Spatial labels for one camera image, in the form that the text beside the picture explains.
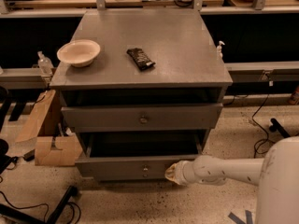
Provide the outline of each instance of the drawer handle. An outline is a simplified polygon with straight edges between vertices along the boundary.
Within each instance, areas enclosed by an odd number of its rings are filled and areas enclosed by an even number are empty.
[[[140,119],[139,119],[139,122],[141,124],[146,124],[146,123],[149,122],[149,119],[147,117],[145,117],[145,116],[141,116]]]
[[[147,172],[149,170],[149,167],[147,165],[143,166],[143,172]]]

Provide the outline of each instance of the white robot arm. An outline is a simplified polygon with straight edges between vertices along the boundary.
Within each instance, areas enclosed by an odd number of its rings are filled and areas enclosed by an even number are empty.
[[[277,142],[264,159],[179,161],[165,177],[180,185],[222,185],[226,178],[259,186],[255,224],[299,223],[299,137]]]

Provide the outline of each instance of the drawer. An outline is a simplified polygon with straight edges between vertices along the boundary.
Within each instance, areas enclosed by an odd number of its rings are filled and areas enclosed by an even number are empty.
[[[195,131],[81,133],[80,139],[88,148],[76,166],[97,181],[161,179],[172,163],[200,153]]]
[[[127,158],[79,158],[76,166],[83,177],[97,182],[116,180],[164,179],[168,167],[180,160],[194,160],[197,155],[150,156]]]
[[[215,128],[222,104],[63,107],[76,133]]]

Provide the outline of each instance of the cardboard box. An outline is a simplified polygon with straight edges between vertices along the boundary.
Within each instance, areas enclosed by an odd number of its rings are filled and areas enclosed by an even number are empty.
[[[16,143],[36,138],[36,165],[74,166],[82,153],[75,135],[54,137],[61,121],[61,105],[56,91],[41,93]]]

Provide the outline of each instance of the small bottle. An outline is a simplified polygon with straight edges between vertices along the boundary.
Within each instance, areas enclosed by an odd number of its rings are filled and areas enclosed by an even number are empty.
[[[42,51],[37,53],[39,60],[38,66],[41,70],[42,75],[44,76],[52,76],[52,68],[54,67],[50,58],[46,57]]]
[[[299,86],[297,86],[296,90],[293,92],[289,99],[289,104],[298,105],[299,104]]]

